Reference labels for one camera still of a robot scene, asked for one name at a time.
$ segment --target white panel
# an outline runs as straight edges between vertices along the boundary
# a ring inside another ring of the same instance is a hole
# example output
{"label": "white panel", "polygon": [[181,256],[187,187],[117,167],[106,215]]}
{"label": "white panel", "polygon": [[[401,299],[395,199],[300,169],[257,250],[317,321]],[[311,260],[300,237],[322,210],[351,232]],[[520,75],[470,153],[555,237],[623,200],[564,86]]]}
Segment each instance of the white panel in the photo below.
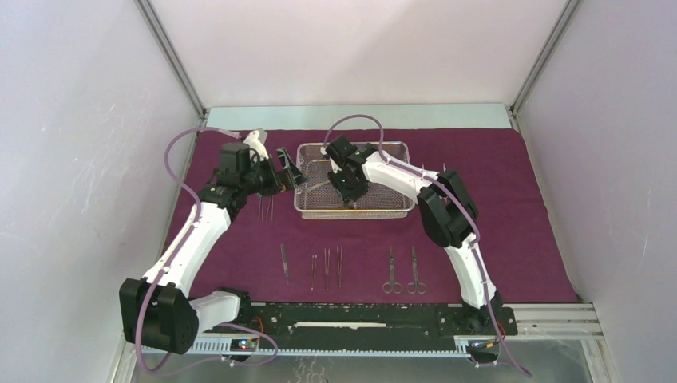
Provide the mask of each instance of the white panel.
{"label": "white panel", "polygon": [[196,116],[132,1],[3,2],[0,20],[0,380],[103,381],[117,291],[172,209],[164,146]]}
{"label": "white panel", "polygon": [[565,0],[162,0],[203,102],[511,103]]}
{"label": "white panel", "polygon": [[521,112],[621,380],[675,381],[677,3],[584,2]]}

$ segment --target metal basket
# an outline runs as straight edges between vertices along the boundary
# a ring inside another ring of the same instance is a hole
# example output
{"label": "metal basket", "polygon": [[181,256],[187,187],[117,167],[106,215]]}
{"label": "metal basket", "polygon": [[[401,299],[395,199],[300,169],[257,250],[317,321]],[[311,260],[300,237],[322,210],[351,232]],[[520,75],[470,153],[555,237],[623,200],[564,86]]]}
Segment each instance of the metal basket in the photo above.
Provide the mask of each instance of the metal basket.
{"label": "metal basket", "polygon": [[[354,144],[364,148],[367,142]],[[372,183],[369,183],[369,191],[357,202],[343,204],[341,196],[327,179],[331,162],[323,159],[321,147],[321,143],[302,144],[296,152],[296,166],[306,175],[307,182],[296,189],[294,207],[304,219],[404,218],[414,208],[413,200],[387,186]],[[398,160],[410,161],[409,149],[403,142],[384,142],[383,150]]]}

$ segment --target purple cloth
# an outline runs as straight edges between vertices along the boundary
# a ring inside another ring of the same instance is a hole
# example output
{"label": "purple cloth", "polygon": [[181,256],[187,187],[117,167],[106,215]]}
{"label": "purple cloth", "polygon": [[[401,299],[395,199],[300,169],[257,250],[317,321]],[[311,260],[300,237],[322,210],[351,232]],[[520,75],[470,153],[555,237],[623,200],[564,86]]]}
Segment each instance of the purple cloth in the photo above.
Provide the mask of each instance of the purple cloth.
{"label": "purple cloth", "polygon": [[[270,131],[269,152],[321,142],[326,131]],[[378,132],[342,131],[351,141],[378,139]],[[477,204],[481,252],[490,278],[506,302],[576,302],[555,244],[525,143],[510,129],[386,130],[386,140],[404,141],[412,164],[456,170]],[[221,145],[232,138],[204,132],[198,138],[186,182],[199,190],[219,160]],[[274,221],[257,221],[254,195],[234,224],[216,242],[192,285],[191,296],[227,286],[248,291],[255,301],[345,303],[458,303],[461,289],[451,263],[423,231],[418,208],[404,219],[351,221],[305,220],[290,192],[275,197]],[[182,192],[167,244],[186,220],[193,201]],[[284,278],[280,244],[287,248],[290,286]],[[342,287],[338,288],[335,248],[343,246]],[[425,294],[384,294],[388,254],[394,247],[395,279],[412,281],[411,247]],[[330,290],[324,289],[323,249],[331,249]],[[318,255],[311,291],[311,255]]]}

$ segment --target purple cable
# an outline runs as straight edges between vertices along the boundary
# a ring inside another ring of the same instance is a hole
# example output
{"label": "purple cable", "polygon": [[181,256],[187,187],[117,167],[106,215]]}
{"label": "purple cable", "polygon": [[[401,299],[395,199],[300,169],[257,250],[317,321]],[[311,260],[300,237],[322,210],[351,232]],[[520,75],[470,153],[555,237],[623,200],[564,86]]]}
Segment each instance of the purple cable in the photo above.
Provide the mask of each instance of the purple cable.
{"label": "purple cable", "polygon": [[[171,356],[171,354],[166,353],[157,366],[150,368],[145,364],[144,355],[143,355],[143,352],[141,350],[141,339],[142,339],[141,334],[142,334],[142,331],[143,331],[143,328],[144,328],[144,319],[145,319],[145,316],[146,316],[146,310],[148,309],[148,304],[150,304],[150,300],[152,298],[152,293],[155,292],[155,289],[157,288],[157,284],[160,283],[162,276],[166,273],[166,271],[164,269],[166,267],[169,267],[169,266],[172,265],[172,261],[174,260],[174,258],[176,258],[176,255],[179,253],[179,250],[184,245],[186,240],[188,240],[188,237],[192,233],[192,231],[194,229],[194,223],[196,223],[200,219],[200,213],[201,213],[200,198],[197,196],[197,193],[195,193],[195,191],[192,190],[191,187],[189,187],[186,183],[184,183],[172,171],[172,167],[169,166],[169,153],[172,151],[172,147],[174,146],[174,144],[176,144],[176,142],[178,140],[180,140],[181,138],[183,138],[184,136],[187,136],[188,134],[191,134],[191,133],[194,133],[194,132],[221,132],[221,133],[223,133],[227,136],[231,136],[231,137],[234,137],[236,139],[240,138],[239,133],[229,132],[229,131],[224,130],[224,129],[210,128],[210,127],[191,128],[191,129],[188,129],[184,132],[179,133],[176,137],[174,137],[169,142],[169,144],[167,145],[167,148],[164,150],[164,168],[167,170],[167,173],[172,178],[172,180],[174,180],[174,182],[179,184],[181,186],[181,188],[183,188],[185,191],[187,191],[188,194],[195,200],[196,212],[195,212],[195,215],[192,218],[192,224],[190,226],[188,226],[188,229],[186,230],[184,236],[181,237],[181,240],[179,241],[179,243],[176,245],[176,247],[174,247],[174,250],[169,255],[169,257],[167,257],[167,260],[164,262],[164,265],[162,265],[162,268],[158,271],[155,279],[153,279],[148,291],[146,292],[146,294],[144,296],[144,300],[141,303],[141,309],[139,311],[139,317],[137,319],[137,327],[136,327],[136,331],[135,331],[135,334],[134,334],[134,345],[135,345],[135,349],[136,349],[136,352],[137,352],[137,365],[139,366],[139,368],[142,371],[144,371],[145,373],[149,373],[151,375],[159,375],[159,376],[165,376],[166,377],[166,376],[170,376],[170,375],[174,375],[174,374],[183,372],[186,369],[191,369],[192,367],[195,367],[196,365],[201,365],[202,363],[205,363],[207,361],[221,360],[221,357],[206,358],[206,359],[203,359],[203,360],[198,361],[196,363],[193,363],[193,364],[191,364],[187,367],[184,367],[183,369],[179,369],[178,371],[175,371],[175,372],[172,372],[172,373],[169,373],[169,374],[157,374],[156,372],[159,369],[161,369],[164,366],[165,363],[167,363],[167,360],[169,360],[169,357]],[[252,330],[252,329],[248,329],[247,327],[235,325],[235,324],[232,324],[232,323],[222,323],[221,325],[233,327],[233,328],[236,328],[238,330],[247,331],[249,333],[262,336],[262,337],[266,338],[268,341],[270,341],[271,344],[275,347],[275,353],[273,354],[272,357],[268,358],[265,361],[261,361],[261,362],[257,362],[257,363],[251,363],[252,365],[268,363],[269,361],[271,361],[272,359],[274,359],[277,356],[278,346],[275,343],[275,341],[273,341],[273,339],[268,337],[266,334],[260,333],[259,331],[255,331],[255,330]],[[250,364],[250,363],[241,363],[241,362],[237,362],[237,363],[243,364],[243,365],[249,365]]]}
{"label": "purple cable", "polygon": [[[323,147],[327,146],[327,141],[329,140],[329,135],[330,135],[331,131],[334,130],[334,128],[336,128],[336,126],[338,126],[339,124],[341,124],[342,122],[344,122],[346,120],[350,120],[350,119],[353,119],[353,118],[359,118],[359,117],[366,118],[368,120],[372,120],[378,126],[378,129],[381,131],[381,136],[378,140],[378,154],[380,155],[382,160],[384,160],[387,164],[393,165],[396,168],[400,168],[401,170],[404,170],[405,172],[411,173],[411,174],[415,175],[416,177],[423,177],[424,179],[428,180],[429,182],[431,182],[432,184],[434,184],[435,186],[440,188],[440,190],[442,190],[449,197],[451,202],[456,206],[456,208],[458,208],[458,210],[461,212],[461,214],[463,214],[463,217],[465,218],[465,220],[467,220],[468,223],[470,224],[470,227],[473,229],[473,232],[475,233],[475,239],[470,243],[470,247],[472,249],[472,252],[473,252],[473,255],[474,255],[474,258],[475,258],[475,262],[477,263],[477,268],[480,269],[480,276],[481,276],[481,279],[482,279],[482,285],[484,287],[484,292],[485,292],[485,301],[487,303],[487,307],[489,308],[489,316],[491,317],[491,322],[493,324],[494,330],[496,331],[498,341],[503,346],[503,349],[505,350],[505,354],[508,355],[508,358],[512,362],[512,365],[517,370],[519,370],[521,373],[523,373],[526,377],[532,377],[532,374],[526,368],[522,367],[519,363],[517,363],[517,361],[515,360],[515,357],[510,353],[510,349],[508,348],[508,345],[505,344],[505,340],[501,336],[501,329],[498,328],[498,322],[496,320],[496,315],[493,312],[493,307],[491,306],[491,302],[489,300],[489,288],[487,287],[486,273],[485,273],[484,267],[482,266],[482,262],[480,260],[480,255],[477,253],[477,244],[480,242],[480,230],[477,228],[477,225],[475,224],[474,219],[472,217],[470,217],[470,214],[463,207],[463,205],[458,200],[458,198],[456,198],[456,196],[453,195],[453,193],[451,191],[449,191],[449,189],[447,189],[442,183],[440,183],[439,181],[437,181],[433,177],[430,177],[427,174],[420,172],[418,169],[410,168],[407,165],[400,164],[400,163],[397,163],[397,162],[390,162],[390,158],[388,156],[386,156],[386,154],[383,152],[383,135],[384,135],[383,125],[381,125],[381,123],[376,118],[374,118],[372,116],[369,116],[369,115],[366,115],[366,114],[353,114],[353,115],[350,115],[350,116],[343,117],[341,120],[334,122],[334,124],[329,128],[329,131],[327,132],[327,134],[324,137]],[[494,367],[498,364],[494,365],[493,363],[485,363],[485,364],[477,363],[477,365],[480,366],[480,367]]]}

